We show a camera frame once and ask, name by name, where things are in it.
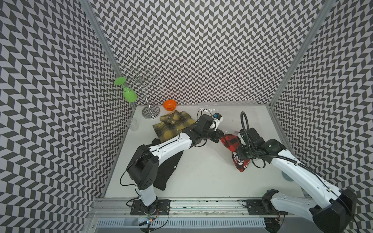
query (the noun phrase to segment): orange bowl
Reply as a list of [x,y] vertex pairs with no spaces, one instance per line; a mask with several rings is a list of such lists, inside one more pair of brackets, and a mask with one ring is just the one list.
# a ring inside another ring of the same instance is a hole
[[173,110],[175,110],[177,104],[178,104],[178,103],[176,103],[175,100],[166,100],[166,101],[163,103],[163,107],[164,107],[167,111],[173,111]]

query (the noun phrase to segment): vent grille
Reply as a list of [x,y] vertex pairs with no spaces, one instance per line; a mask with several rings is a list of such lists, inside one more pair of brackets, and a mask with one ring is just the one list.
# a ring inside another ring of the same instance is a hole
[[[139,227],[146,218],[100,218],[97,227]],[[154,220],[151,227],[161,227],[167,218]],[[177,218],[169,219],[164,227],[172,228],[222,228],[222,227],[266,227],[264,218]]]

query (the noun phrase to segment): black cable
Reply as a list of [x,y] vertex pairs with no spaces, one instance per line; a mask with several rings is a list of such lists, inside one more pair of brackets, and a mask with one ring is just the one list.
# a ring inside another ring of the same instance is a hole
[[169,218],[169,215],[167,214],[167,221],[166,221],[166,222],[165,222],[161,227],[158,227],[157,229],[152,230],[152,232],[155,231],[155,230],[158,230],[158,229],[160,229],[160,228],[162,228],[162,227],[164,227],[164,226],[168,223],[168,218]]
[[198,114],[200,113],[200,111],[201,111],[201,115],[203,115],[203,111],[201,110],[201,109],[198,109],[198,112],[197,112],[197,121],[199,120],[199,118],[198,118]]
[[204,145],[206,145],[206,143],[207,143],[207,140],[205,139],[205,143],[202,146],[199,146],[199,147],[203,147]]
[[140,196],[140,194],[137,192],[137,190],[135,189],[135,192],[137,193],[137,196]]
[[249,134],[247,133],[246,128],[245,128],[245,125],[244,125],[244,117],[245,117],[246,126],[247,126],[247,129],[249,129],[249,123],[248,123],[248,121],[247,121],[246,113],[245,113],[244,111],[242,111],[240,117],[241,117],[241,125],[242,125],[242,129],[244,130],[244,133],[245,133],[245,136],[246,136],[246,138],[247,138],[247,142],[248,142],[247,147],[249,148],[249,151],[252,152],[253,150],[251,149],[251,144],[250,144]]
[[280,225],[279,230],[281,229],[281,227],[282,227],[284,221],[285,221],[285,215],[283,215],[282,223],[281,223],[281,225]]
[[248,205],[252,206],[252,207],[257,207],[257,208],[262,208],[262,206],[258,206],[258,205],[253,205],[253,204],[249,204],[247,203],[248,205],[244,205],[244,202],[246,202],[246,200],[242,200],[241,201],[241,205],[243,205],[244,207],[249,207]]
[[122,184],[122,177],[123,177],[123,175],[124,175],[124,173],[126,173],[126,171],[128,171],[128,169],[135,163],[135,162],[137,162],[137,160],[139,160],[139,159],[141,159],[142,157],[144,157],[145,155],[148,155],[148,154],[144,154],[144,155],[142,155],[141,157],[139,157],[138,159],[136,159],[130,166],[128,166],[128,168],[123,172],[123,174],[122,174],[122,176],[120,177],[120,179],[119,179],[119,184],[120,185],[122,185],[122,186],[130,186],[130,185],[134,185],[134,186],[136,186],[135,184],[130,184],[130,185],[123,185]]
[[254,159],[251,159],[251,161],[253,162],[254,166],[256,166],[257,168],[265,168],[266,167],[266,161],[263,160],[263,167],[258,167],[255,163],[254,163]]
[[205,110],[208,111],[208,112],[210,113],[210,115],[212,116],[211,112],[210,112],[208,109],[206,109],[206,108],[203,109],[202,113],[203,113]]
[[179,137],[178,137],[176,140],[174,140],[174,141],[172,141],[172,142],[169,142],[169,143],[167,143],[167,144],[165,144],[165,145],[163,145],[163,146],[161,146],[161,147],[159,147],[159,148],[157,148],[156,150],[153,150],[153,151],[151,151],[151,152],[155,152],[155,151],[159,150],[160,148],[167,146],[168,144],[171,144],[171,143],[173,143],[173,142],[176,142],[176,141],[179,140],[179,139],[180,139],[180,134],[179,134]]
[[356,224],[356,227],[357,227],[357,233],[359,233],[359,226],[357,225],[357,222],[356,222],[356,219],[355,219],[355,216],[354,216],[354,221],[355,221],[355,224]]
[[132,199],[130,199],[128,202],[126,202],[126,206],[128,206],[128,207],[132,207],[131,205],[128,205],[128,203],[129,203],[130,201],[134,201],[134,200],[139,199],[139,198],[140,198],[140,196],[138,196],[138,197],[136,197],[136,198],[132,198]]

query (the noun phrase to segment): chrome base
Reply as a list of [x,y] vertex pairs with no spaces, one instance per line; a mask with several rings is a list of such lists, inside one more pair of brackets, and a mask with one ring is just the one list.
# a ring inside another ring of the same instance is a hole
[[146,106],[142,109],[142,116],[145,119],[154,119],[159,115],[159,113],[159,107],[155,105],[150,105],[150,108]]

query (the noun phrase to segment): green glass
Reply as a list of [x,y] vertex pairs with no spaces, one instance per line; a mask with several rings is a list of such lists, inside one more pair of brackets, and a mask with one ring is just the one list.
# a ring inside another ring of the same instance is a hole
[[119,77],[114,81],[115,85],[122,85],[126,82],[126,77]]
[[123,88],[123,96],[128,103],[132,103],[132,102],[135,102],[137,100],[136,93],[131,88],[129,88],[127,86]]

